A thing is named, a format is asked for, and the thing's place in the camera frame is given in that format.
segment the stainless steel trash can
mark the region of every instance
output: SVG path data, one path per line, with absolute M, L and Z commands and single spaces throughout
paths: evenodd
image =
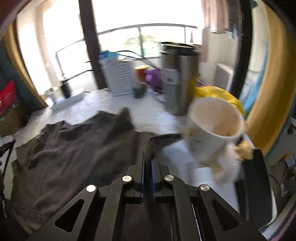
M 192 45 L 162 42 L 161 61 L 166 111 L 185 115 L 194 97 L 198 51 Z

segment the air conditioner unit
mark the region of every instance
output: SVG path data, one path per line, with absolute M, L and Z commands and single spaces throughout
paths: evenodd
M 233 68 L 225 64 L 217 64 L 213 86 L 230 91 L 233 78 Z

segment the white floor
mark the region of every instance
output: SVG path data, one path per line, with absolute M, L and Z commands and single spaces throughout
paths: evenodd
M 93 92 L 98 90 L 93 72 L 83 73 L 69 80 L 68 83 L 72 91 L 80 89 L 81 87 L 83 87 L 84 90 L 87 92 Z

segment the brown cloth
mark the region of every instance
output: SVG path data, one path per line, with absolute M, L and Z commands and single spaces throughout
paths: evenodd
M 165 146 L 178 137 L 135 132 L 127 108 L 118 115 L 100 111 L 77 125 L 65 121 L 48 124 L 38 136 L 17 148 L 18 159 L 12 163 L 12 196 L 6 200 L 6 211 L 31 234 L 87 185 L 102 187 L 124 176 L 146 148 L 147 198 L 141 205 L 127 204 L 122 240 L 172 240 L 169 204 L 152 204 L 149 199 L 150 168 L 155 143 L 160 141 L 158 146 Z
M 112 183 L 136 163 L 139 133 L 129 111 L 100 111 L 77 125 L 48 124 L 17 148 L 8 207 L 30 234 L 89 184 Z

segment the black metal bracket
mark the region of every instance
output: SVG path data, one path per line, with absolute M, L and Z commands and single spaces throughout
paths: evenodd
M 5 164 L 4 164 L 4 169 L 3 169 L 3 173 L 2 173 L 2 176 L 4 178 L 5 176 L 5 172 L 6 172 L 6 169 L 7 169 L 7 165 L 8 165 L 8 161 L 9 161 L 9 158 L 10 158 L 10 155 L 11 155 L 11 152 L 13 150 L 13 146 L 15 144 L 15 140 L 11 141 L 11 142 L 8 142 L 8 143 L 5 143 L 3 144 L 1 147 L 0 147 L 0 157 L 2 157 L 7 151 L 8 152 L 8 155 L 6 157 L 6 161 L 5 161 Z M 0 190 L 0 196 L 2 199 L 5 198 L 4 196 L 4 193 L 3 193 L 3 190 Z
M 126 204 L 143 201 L 144 156 L 111 185 L 88 185 L 27 241 L 116 241 L 121 238 Z M 190 186 L 151 161 L 155 203 L 170 203 L 174 241 L 266 240 L 213 189 Z

